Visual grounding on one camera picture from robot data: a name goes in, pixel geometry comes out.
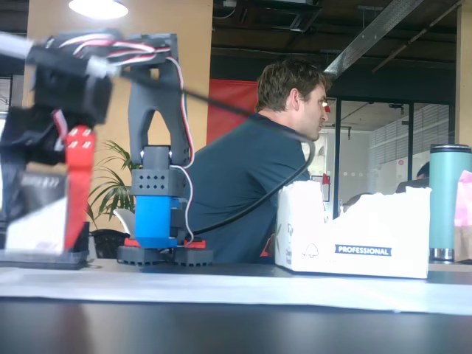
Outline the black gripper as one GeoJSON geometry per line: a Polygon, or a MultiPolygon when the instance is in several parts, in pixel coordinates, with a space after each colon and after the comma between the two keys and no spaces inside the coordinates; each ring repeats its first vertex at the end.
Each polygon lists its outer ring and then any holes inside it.
{"type": "Polygon", "coordinates": [[[23,215],[27,164],[66,163],[64,248],[70,250],[87,216],[96,142],[91,128],[105,122],[112,83],[85,73],[84,59],[42,56],[27,63],[35,67],[33,104],[10,107],[1,133],[2,213],[7,222],[23,215]]]}

